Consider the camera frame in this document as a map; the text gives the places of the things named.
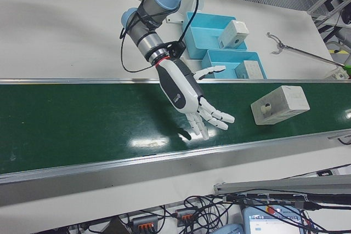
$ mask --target green conveyor belt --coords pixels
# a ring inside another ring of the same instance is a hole
[[[208,141],[158,84],[0,85],[0,174],[351,128],[348,83],[287,83],[303,87],[311,110],[255,125],[250,104],[281,85],[201,84],[211,104],[236,118],[227,131],[208,124]]]

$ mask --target white plastic block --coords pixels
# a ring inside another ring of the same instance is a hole
[[[337,67],[335,70],[328,72],[325,76],[325,79],[328,81],[342,81],[344,79],[349,79],[349,75],[347,74],[346,70],[341,67]]]
[[[255,60],[244,60],[235,68],[238,79],[263,79],[261,68]]]
[[[257,125],[276,124],[310,110],[301,86],[280,86],[251,104]]]
[[[232,20],[218,37],[219,47],[221,49],[235,49],[249,34],[244,22]]]

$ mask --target robotic arm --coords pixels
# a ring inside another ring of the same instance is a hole
[[[160,86],[173,107],[186,115],[196,135],[208,139],[202,118],[223,130],[234,123],[234,117],[216,110],[204,97],[197,79],[225,70],[225,66],[203,69],[195,74],[179,58],[185,49],[182,41],[163,43],[155,30],[167,15],[176,12],[181,0],[141,0],[138,8],[126,11],[121,19],[125,35],[129,35],[144,58],[155,66]]]

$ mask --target robot finger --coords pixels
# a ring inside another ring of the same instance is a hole
[[[200,129],[200,133],[201,133],[203,139],[208,140],[208,138],[209,138],[208,130],[207,130],[207,127],[205,126],[205,124],[203,123],[202,118],[200,117],[200,115],[198,113],[194,113],[194,119],[195,119],[197,126]]]
[[[188,119],[188,122],[189,122],[191,128],[194,130],[195,134],[199,135],[200,130],[199,130],[199,127],[197,126],[196,121],[194,119],[194,114],[193,113],[186,113],[185,115],[186,115],[186,118]]]
[[[220,120],[217,120],[216,118],[214,118],[212,115],[210,115],[208,112],[204,111],[203,109],[201,109],[201,107],[199,108],[199,114],[200,116],[205,119],[207,122],[209,122],[211,125],[218,127],[222,130],[228,130],[228,125]]]
[[[235,118],[232,115],[218,111],[211,104],[209,104],[209,102],[204,97],[200,99],[200,106],[203,110],[210,113],[214,118],[228,123],[234,123],[235,121]]]
[[[214,73],[214,72],[221,72],[225,70],[225,66],[215,66],[215,67],[208,67],[199,71],[196,71],[194,74],[194,79],[203,79],[205,75]]]

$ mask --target light blue tray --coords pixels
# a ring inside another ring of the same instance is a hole
[[[267,79],[263,70],[261,61],[256,52],[246,52],[243,50],[227,50],[217,49],[208,50],[205,57],[201,61],[202,68],[212,67],[216,65],[224,65],[227,68],[225,71],[214,73],[213,75],[206,75],[206,78],[216,79],[238,79],[235,68],[239,66],[244,60],[255,60],[261,68],[263,78]]]
[[[193,12],[186,13],[183,31],[192,15]],[[220,49],[218,37],[233,19],[236,20],[233,16],[196,13],[194,20],[185,34],[189,58],[202,59],[206,55],[207,50]],[[245,42],[236,50],[247,50]]]

